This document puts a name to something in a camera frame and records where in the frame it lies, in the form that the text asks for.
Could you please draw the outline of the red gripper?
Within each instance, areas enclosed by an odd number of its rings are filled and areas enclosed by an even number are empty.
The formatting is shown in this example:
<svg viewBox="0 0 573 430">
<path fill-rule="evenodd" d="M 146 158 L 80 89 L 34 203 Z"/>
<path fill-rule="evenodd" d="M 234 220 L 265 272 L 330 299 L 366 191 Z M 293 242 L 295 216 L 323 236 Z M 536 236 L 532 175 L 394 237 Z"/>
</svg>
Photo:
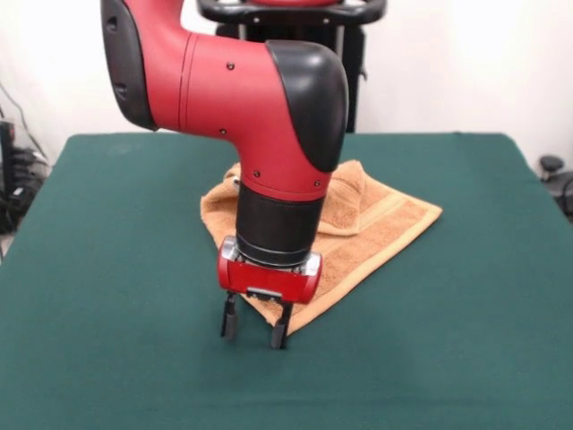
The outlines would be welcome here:
<svg viewBox="0 0 573 430">
<path fill-rule="evenodd" d="M 286 268 L 260 265 L 248 260 L 238 248 L 234 236 L 226 236 L 218 249 L 217 273 L 220 287 L 230 291 L 224 303 L 220 337 L 235 339 L 236 293 L 280 300 L 282 312 L 273 327 L 270 346 L 284 349 L 295 304 L 308 304 L 317 291 L 322 270 L 322 256 L 310 252 L 302 264 Z"/>
</svg>

